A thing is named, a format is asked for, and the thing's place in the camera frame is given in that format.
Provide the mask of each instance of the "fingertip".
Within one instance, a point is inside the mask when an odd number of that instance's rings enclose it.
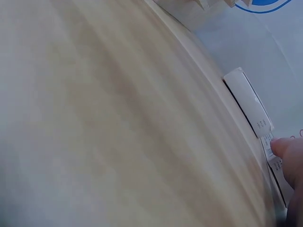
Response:
[[[270,142],[270,147],[274,155],[283,158],[286,149],[293,140],[293,138],[273,138]]]

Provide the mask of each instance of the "light wood grain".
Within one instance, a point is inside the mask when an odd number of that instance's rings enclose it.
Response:
[[[2,226],[274,226],[259,141],[153,1],[1,0],[0,34]]]

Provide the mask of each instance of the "blue logo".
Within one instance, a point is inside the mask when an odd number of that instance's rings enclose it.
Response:
[[[291,0],[253,0],[250,7],[247,7],[243,1],[238,1],[236,7],[249,13],[264,14],[274,12],[290,1]]]

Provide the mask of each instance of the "wooden table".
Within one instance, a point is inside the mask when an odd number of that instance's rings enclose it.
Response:
[[[0,0],[0,50],[2,226],[274,226],[259,141],[152,0]]]

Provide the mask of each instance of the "hand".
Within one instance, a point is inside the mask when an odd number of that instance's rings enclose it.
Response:
[[[284,177],[294,189],[288,205],[287,222],[289,226],[296,226],[303,211],[303,138],[273,139],[270,146],[273,153],[282,159]]]

